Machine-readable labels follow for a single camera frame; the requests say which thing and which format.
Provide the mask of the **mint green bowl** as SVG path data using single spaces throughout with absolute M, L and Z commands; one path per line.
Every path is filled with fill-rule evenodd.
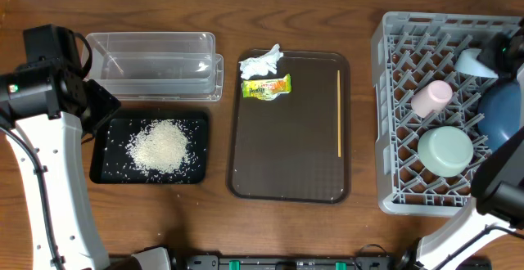
M 470 164 L 473 152 L 472 140 L 456 127 L 430 129 L 418 141 L 420 162 L 439 177 L 459 175 Z

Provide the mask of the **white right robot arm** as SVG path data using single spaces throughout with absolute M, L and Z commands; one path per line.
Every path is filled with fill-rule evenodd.
M 499 120 L 523 122 L 523 32 L 498 33 L 481 48 L 461 52 L 457 71 L 477 77 L 496 77 L 495 91 L 506 95 L 497 101 Z M 456 269 L 491 241 L 523 229 L 523 131 L 518 129 L 477 169 L 472 197 L 456 215 L 431 235 L 407 250 L 398 269 Z

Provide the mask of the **yellow snack wrapper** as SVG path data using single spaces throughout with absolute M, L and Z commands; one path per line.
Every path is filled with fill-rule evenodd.
M 242 82 L 242 97 L 256 98 L 261 101 L 272 101 L 281 94 L 291 92 L 291 76 L 286 74 L 279 79 L 244 80 Z

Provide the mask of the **pink cup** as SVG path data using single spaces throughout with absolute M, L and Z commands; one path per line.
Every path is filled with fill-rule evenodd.
M 411 99 L 413 112 L 422 118 L 431 112 L 440 112 L 449 103 L 453 96 L 452 87 L 447 82 L 435 80 L 418 91 Z

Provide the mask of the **wooden chopstick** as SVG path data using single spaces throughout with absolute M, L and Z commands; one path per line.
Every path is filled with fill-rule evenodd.
M 342 157 L 341 72 L 337 71 L 337 156 Z

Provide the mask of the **dark blue plate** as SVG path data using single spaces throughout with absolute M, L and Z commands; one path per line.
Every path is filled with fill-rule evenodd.
M 486 145 L 497 151 L 520 128 L 521 88 L 519 82 L 502 83 L 486 92 L 478 107 L 484 118 L 479 133 L 487 136 Z

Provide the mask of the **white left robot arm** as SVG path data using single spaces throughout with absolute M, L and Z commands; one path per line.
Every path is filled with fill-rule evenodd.
M 106 269 L 82 164 L 82 138 L 120 102 L 85 66 L 39 61 L 1 77 L 1 130 L 16 156 L 35 269 Z

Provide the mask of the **white tissue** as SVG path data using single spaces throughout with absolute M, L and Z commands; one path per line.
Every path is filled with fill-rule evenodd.
M 278 61 L 284 56 L 276 43 L 267 53 L 259 57 L 249 57 L 239 61 L 241 78 L 249 80 L 254 76 L 267 76 L 278 72 Z

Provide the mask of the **light blue bowl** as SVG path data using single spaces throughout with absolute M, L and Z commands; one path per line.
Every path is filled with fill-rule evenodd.
M 475 77 L 497 79 L 498 75 L 477 59 L 480 53 L 480 48 L 463 50 L 455 63 L 455 70 Z

